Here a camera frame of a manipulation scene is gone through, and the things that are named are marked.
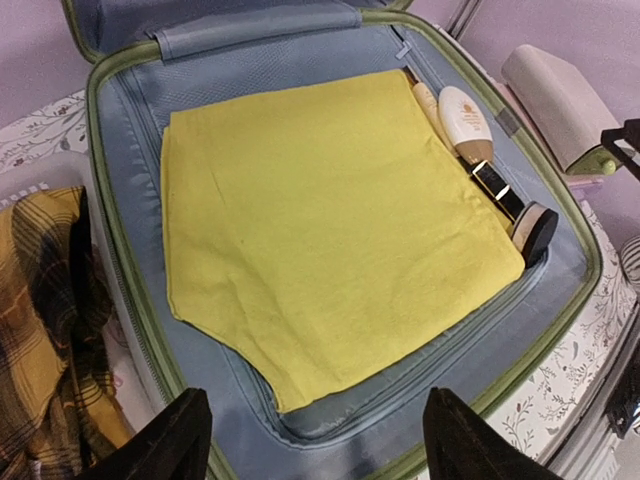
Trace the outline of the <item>black round object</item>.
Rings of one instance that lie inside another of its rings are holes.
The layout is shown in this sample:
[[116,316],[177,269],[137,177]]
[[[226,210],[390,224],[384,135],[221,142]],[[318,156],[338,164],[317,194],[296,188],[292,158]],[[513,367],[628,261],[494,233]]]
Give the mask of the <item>black round object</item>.
[[534,266],[542,258],[556,232],[558,221],[557,212],[538,202],[526,205],[519,214],[511,240],[520,252],[526,269]]

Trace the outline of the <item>black gold rectangular case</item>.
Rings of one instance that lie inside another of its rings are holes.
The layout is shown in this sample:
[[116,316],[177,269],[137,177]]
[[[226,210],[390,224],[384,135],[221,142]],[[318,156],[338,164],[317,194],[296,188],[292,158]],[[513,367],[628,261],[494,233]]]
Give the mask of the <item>black gold rectangular case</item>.
[[469,176],[502,213],[515,223],[524,211],[525,204],[494,167],[483,160],[470,166]]

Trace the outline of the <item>black mesh garment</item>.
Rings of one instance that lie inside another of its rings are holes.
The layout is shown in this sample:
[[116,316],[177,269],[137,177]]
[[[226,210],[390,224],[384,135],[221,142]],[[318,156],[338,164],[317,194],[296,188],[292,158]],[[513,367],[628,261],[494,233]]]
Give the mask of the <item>black mesh garment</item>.
[[2,211],[2,478],[72,479],[131,439],[103,337],[114,316],[84,188]]

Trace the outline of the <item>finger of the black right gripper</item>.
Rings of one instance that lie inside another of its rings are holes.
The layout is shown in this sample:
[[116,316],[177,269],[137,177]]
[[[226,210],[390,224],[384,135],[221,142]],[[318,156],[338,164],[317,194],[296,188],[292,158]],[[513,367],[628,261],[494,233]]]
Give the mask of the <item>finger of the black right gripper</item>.
[[640,179],[639,163],[635,160],[640,149],[639,118],[625,120],[621,127],[603,130],[600,141],[636,180]]

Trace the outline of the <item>white green purple drawer box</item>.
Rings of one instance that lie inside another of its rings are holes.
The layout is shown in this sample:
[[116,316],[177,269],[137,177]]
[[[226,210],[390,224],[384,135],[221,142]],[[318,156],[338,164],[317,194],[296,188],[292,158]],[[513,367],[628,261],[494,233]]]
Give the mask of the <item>white green purple drawer box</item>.
[[561,177],[598,203],[620,203],[628,181],[616,158],[602,145],[602,132],[621,127],[581,71],[545,50],[515,48],[501,70]]

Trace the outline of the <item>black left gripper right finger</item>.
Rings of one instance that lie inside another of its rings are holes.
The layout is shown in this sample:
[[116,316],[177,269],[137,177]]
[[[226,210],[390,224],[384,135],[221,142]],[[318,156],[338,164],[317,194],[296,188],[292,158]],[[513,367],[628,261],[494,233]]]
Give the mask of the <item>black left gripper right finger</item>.
[[434,387],[422,416],[429,476],[439,480],[553,479],[448,388]]

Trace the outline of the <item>green hard-shell suitcase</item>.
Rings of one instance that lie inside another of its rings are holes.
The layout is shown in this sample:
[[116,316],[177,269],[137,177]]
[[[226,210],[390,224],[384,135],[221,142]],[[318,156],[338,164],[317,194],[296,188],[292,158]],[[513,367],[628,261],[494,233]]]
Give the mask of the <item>green hard-shell suitcase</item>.
[[207,394],[209,479],[407,479],[433,388],[502,404],[602,255],[551,161],[404,1],[67,1],[136,367]]

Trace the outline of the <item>yellow garment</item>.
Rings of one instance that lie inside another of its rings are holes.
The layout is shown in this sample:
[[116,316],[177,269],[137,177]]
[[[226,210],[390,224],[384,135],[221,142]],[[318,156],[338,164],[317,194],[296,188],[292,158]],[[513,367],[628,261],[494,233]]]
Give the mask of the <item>yellow garment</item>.
[[504,219],[399,70],[174,112],[168,302],[288,413],[346,390],[517,281]]

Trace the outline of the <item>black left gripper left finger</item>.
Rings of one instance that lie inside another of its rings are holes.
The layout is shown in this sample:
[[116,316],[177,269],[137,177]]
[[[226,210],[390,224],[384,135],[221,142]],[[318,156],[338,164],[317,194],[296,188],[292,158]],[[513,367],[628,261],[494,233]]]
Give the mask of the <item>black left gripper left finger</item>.
[[203,479],[212,433],[207,394],[188,388],[86,479]]

